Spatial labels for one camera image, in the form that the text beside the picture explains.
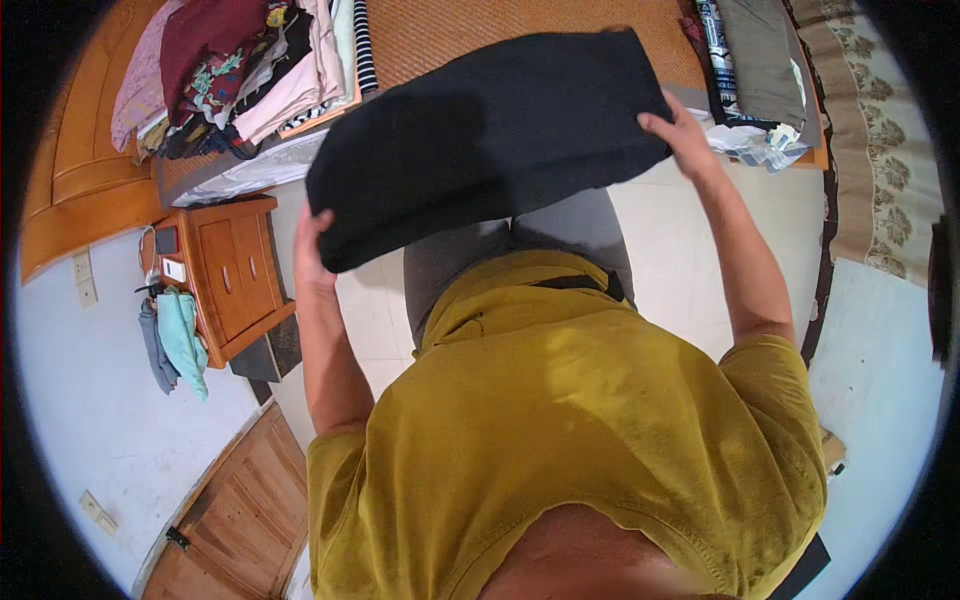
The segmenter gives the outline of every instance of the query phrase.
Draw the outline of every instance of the gray towel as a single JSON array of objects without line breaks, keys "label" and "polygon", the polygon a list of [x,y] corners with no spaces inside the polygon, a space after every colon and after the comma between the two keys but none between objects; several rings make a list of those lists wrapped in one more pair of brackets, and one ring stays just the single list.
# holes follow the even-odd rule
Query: gray towel
[{"label": "gray towel", "polygon": [[790,66],[782,13],[771,0],[716,3],[733,59],[740,111],[800,131],[806,111]]},{"label": "gray towel", "polygon": [[167,353],[163,351],[163,344],[160,343],[160,332],[156,327],[156,311],[150,305],[150,299],[145,298],[140,305],[140,329],[143,331],[143,344],[147,347],[147,358],[150,360],[150,368],[154,371],[156,384],[160,386],[160,391],[170,395],[174,391],[174,385],[180,374],[170,363]]}]

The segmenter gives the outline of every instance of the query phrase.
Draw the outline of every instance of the wooden nightstand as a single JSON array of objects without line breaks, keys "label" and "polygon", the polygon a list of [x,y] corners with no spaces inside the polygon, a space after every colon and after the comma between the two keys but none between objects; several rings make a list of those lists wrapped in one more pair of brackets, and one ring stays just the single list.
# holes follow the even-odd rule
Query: wooden nightstand
[{"label": "wooden nightstand", "polygon": [[[161,270],[163,287],[175,285],[197,303],[197,331],[209,348],[209,367],[227,361],[294,314],[276,272],[267,213],[276,198],[261,196],[244,202],[179,210],[154,225],[176,228],[177,251],[154,256],[154,234],[143,238],[144,271]],[[162,259],[185,266],[186,281],[163,273]]]}]

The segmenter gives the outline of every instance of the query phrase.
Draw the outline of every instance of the tiled floor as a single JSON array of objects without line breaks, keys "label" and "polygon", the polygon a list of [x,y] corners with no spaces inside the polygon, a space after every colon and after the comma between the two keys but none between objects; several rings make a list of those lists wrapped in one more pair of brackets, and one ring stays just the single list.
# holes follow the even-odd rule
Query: tiled floor
[{"label": "tiled floor", "polygon": [[[823,173],[727,164],[786,279],[797,334],[809,321],[823,230]],[[270,192],[277,253],[287,292],[293,294],[291,243],[305,192],[302,181]],[[685,338],[714,360],[732,343],[716,249],[693,186],[670,158],[639,178],[610,188],[634,270],[636,304],[645,318]],[[402,250],[342,274],[337,292],[360,366],[379,395],[413,364],[413,341],[403,299]],[[275,394],[304,447],[313,439],[306,415],[301,367]]]}]

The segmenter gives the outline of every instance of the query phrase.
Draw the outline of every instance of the pile of clothes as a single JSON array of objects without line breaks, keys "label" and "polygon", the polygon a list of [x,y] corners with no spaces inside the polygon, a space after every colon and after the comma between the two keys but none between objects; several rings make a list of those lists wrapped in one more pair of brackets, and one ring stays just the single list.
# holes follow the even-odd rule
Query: pile of clothes
[{"label": "pile of clothes", "polygon": [[197,331],[196,302],[172,285],[162,294],[154,287],[140,305],[137,320],[156,384],[169,396],[183,377],[200,400],[206,401],[209,391],[204,371],[209,357],[206,341]]},{"label": "pile of clothes", "polygon": [[134,162],[296,135],[377,90],[363,0],[168,0],[147,25],[110,133]]},{"label": "pile of clothes", "polygon": [[779,1],[693,0],[699,18],[681,23],[707,80],[710,146],[770,173],[809,148],[799,141],[807,102],[803,76],[773,5]]}]

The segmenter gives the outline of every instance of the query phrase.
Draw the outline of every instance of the curtain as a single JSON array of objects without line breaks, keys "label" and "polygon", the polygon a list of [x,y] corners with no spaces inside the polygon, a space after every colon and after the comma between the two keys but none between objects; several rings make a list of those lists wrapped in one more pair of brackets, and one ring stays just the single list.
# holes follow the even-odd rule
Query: curtain
[{"label": "curtain", "polygon": [[830,255],[926,287],[943,212],[920,107],[883,39],[851,0],[792,0],[832,125],[837,233]]}]

